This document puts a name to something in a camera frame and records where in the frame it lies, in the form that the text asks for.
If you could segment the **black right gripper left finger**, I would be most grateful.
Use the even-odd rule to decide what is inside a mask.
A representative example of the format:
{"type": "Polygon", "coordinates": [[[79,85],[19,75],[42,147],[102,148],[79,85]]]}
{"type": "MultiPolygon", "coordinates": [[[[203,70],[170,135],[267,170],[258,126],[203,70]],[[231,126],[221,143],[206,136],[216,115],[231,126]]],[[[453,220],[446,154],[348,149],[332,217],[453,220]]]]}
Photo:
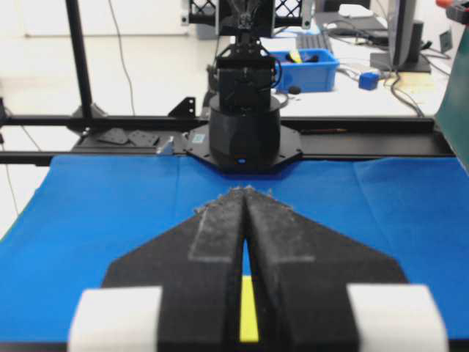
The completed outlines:
{"type": "Polygon", "coordinates": [[[80,297],[71,351],[222,351],[239,334],[244,193],[115,259],[80,297]]]}

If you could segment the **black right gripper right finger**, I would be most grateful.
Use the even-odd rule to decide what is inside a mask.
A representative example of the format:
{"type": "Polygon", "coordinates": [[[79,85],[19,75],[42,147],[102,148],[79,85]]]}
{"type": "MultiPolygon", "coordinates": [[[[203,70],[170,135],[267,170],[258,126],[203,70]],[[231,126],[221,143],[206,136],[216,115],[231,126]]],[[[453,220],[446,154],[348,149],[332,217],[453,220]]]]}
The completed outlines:
{"type": "Polygon", "coordinates": [[[391,256],[248,188],[249,247],[286,351],[447,351],[426,285],[391,256]]]}

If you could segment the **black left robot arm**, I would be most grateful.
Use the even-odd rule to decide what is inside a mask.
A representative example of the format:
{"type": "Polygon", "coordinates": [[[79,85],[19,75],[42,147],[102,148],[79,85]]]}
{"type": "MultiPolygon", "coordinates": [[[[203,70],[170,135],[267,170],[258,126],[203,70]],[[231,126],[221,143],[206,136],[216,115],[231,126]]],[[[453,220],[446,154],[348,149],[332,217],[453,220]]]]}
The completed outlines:
{"type": "Polygon", "coordinates": [[[210,101],[209,146],[224,168],[266,169],[280,148],[280,103],[272,97],[276,59],[260,37],[270,37],[274,1],[220,1],[215,29],[234,43],[217,55],[217,95],[210,101]]]}

